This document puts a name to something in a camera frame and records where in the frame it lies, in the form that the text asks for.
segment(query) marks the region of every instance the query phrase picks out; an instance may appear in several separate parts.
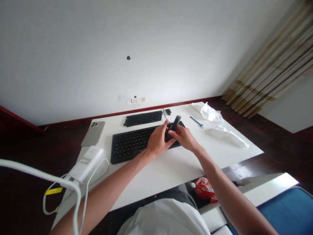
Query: black keyboard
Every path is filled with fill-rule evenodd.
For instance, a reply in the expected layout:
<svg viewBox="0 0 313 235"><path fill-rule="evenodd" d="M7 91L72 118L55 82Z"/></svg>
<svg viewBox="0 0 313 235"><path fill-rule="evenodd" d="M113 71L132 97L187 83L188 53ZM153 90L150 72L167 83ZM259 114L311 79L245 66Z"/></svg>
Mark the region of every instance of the black keyboard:
<svg viewBox="0 0 313 235"><path fill-rule="evenodd" d="M130 115L126 117L124 126L130 127L150 122L161 121L162 115L163 115L162 111Z"/></svg>
<svg viewBox="0 0 313 235"><path fill-rule="evenodd" d="M136 157L147 147L150 135L156 127L158 126L113 135L111 163L117 164L131 160ZM169 134L167 133L167 131L168 130L165 131L165 141L168 141ZM179 146L179 142L175 141L170 149Z"/></svg>

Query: beige curtain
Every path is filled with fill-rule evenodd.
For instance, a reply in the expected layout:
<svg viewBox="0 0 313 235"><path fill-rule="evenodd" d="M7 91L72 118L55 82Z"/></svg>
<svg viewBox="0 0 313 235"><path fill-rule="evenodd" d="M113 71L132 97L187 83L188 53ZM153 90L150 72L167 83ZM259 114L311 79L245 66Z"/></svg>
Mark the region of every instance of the beige curtain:
<svg viewBox="0 0 313 235"><path fill-rule="evenodd" d="M313 1L304 1L222 99L250 118L311 72Z"/></svg>

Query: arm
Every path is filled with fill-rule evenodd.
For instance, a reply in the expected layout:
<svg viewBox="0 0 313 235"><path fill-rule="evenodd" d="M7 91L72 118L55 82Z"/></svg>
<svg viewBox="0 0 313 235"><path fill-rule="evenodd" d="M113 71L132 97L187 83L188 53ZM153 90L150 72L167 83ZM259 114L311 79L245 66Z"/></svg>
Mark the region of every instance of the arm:
<svg viewBox="0 0 313 235"><path fill-rule="evenodd" d="M178 126L169 131L186 149L198 158L218 201L239 234L277 234L259 210L240 192L192 136L189 129Z"/></svg>
<svg viewBox="0 0 313 235"><path fill-rule="evenodd" d="M82 234L88 234L91 230L106 216L110 211L118 197L129 184L129 182L155 157L162 154L174 142L171 139L169 142L164 142L164 133L167 129L168 120L162 126L159 126L151 134L147 148L137 155L133 160L129 161L123 167L111 174L99 185L97 185L89 194L85 213L84 225ZM84 199L79 207L78 222L82 219L82 211L84 207ZM73 234L72 208L53 228L50 232L54 234Z"/></svg>

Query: white wall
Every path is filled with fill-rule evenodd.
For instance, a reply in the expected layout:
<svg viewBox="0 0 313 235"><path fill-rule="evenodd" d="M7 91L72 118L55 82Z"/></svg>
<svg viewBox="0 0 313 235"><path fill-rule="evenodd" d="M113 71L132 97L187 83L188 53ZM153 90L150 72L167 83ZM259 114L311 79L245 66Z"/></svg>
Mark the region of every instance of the white wall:
<svg viewBox="0 0 313 235"><path fill-rule="evenodd" d="M296 2L3 0L0 105L42 125L222 95Z"/></svg>
<svg viewBox="0 0 313 235"><path fill-rule="evenodd" d="M313 74L301 79L259 114L292 133L313 126L312 91Z"/></svg>

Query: wooden floor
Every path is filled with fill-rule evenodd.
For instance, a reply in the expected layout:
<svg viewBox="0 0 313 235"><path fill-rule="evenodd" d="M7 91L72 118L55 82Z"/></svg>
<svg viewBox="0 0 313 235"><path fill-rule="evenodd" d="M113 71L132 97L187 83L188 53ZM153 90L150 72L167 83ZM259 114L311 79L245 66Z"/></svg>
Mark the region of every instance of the wooden floor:
<svg viewBox="0 0 313 235"><path fill-rule="evenodd" d="M291 134L262 116L251 119L235 113L224 101L209 102L223 118L250 139L263 154L224 168L231 180L288 172L313 194L313 128ZM54 130L48 136L3 146L1 158L18 161L62 176L75 164L89 125ZM56 214L42 212L42 197L51 184L15 170L1 168L2 234L48 234ZM47 198L48 210L60 203L63 192Z"/></svg>

